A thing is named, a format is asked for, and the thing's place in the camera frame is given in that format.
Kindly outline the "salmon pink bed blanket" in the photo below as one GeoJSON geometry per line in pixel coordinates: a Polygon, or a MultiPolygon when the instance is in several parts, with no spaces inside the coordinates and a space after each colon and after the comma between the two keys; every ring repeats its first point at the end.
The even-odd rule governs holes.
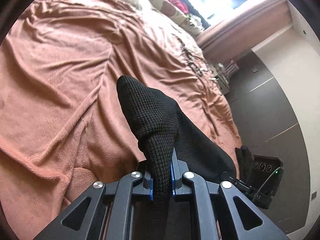
{"type": "Polygon", "coordinates": [[[35,0],[1,44],[1,215],[19,239],[144,159],[118,101],[122,75],[175,99],[236,160],[229,104],[188,33],[121,0],[35,0]]]}

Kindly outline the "pink curtain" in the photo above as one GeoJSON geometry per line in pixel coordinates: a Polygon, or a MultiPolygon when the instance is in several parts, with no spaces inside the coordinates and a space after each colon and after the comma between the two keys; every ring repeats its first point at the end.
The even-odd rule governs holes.
{"type": "Polygon", "coordinates": [[[197,38],[204,57],[225,63],[244,54],[292,22],[287,0],[263,0],[239,7],[197,38]]]}

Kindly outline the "beige duvet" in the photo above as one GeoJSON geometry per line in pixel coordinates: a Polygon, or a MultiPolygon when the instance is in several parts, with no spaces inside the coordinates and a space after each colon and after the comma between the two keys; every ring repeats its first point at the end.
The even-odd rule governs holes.
{"type": "Polygon", "coordinates": [[[157,10],[171,19],[174,23],[184,29],[192,37],[199,36],[204,32],[199,17],[189,12],[186,3],[180,0],[122,0],[131,4],[137,10],[144,13],[152,9],[157,10]]]}

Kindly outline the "black pants with patterned lining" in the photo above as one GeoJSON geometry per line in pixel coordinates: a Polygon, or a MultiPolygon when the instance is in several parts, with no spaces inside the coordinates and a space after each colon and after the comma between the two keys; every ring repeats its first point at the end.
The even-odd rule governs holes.
{"type": "Polygon", "coordinates": [[[123,75],[117,81],[121,110],[153,178],[153,200],[137,205],[135,239],[190,239],[189,205],[170,193],[172,153],[189,170],[214,183],[223,172],[236,176],[231,157],[201,132],[178,103],[157,89],[123,75]]]}

